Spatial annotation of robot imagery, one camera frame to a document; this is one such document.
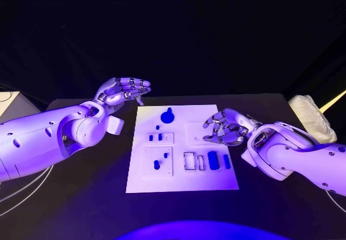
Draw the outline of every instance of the blue knob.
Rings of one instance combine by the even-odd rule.
[[[157,160],[153,161],[153,168],[154,168],[156,170],[160,169],[160,163],[158,163]]]
[[[167,111],[160,115],[160,120],[163,123],[170,124],[174,121],[174,115],[171,113],[171,108],[167,108]]]

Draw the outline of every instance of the table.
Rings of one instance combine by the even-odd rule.
[[[57,99],[47,109],[83,101]],[[282,121],[303,128],[281,94],[145,97],[144,103],[216,104],[219,110],[233,108],[267,124]],[[346,215],[326,192],[298,173],[284,181],[269,178],[241,159],[245,144],[229,148],[239,190],[125,194],[137,106],[127,102],[115,113],[124,119],[121,135],[107,133],[98,145],[56,164],[37,192],[0,218],[1,239],[108,240],[144,226],[181,220],[228,222],[292,239],[346,238]],[[16,180],[29,182],[29,178]],[[1,212],[29,192],[1,202]],[[336,196],[336,201],[346,206],[344,197]]]

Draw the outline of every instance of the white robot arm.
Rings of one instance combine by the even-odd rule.
[[[111,78],[99,87],[94,100],[0,124],[0,182],[30,175],[94,146],[105,133],[118,135],[124,121],[111,116],[141,95],[150,82],[135,78]]]
[[[324,190],[346,196],[346,146],[320,144],[314,137],[291,125],[264,124],[233,109],[223,109],[205,122],[215,123],[203,140],[239,145],[248,138],[241,158],[274,179],[282,181],[298,172]]]

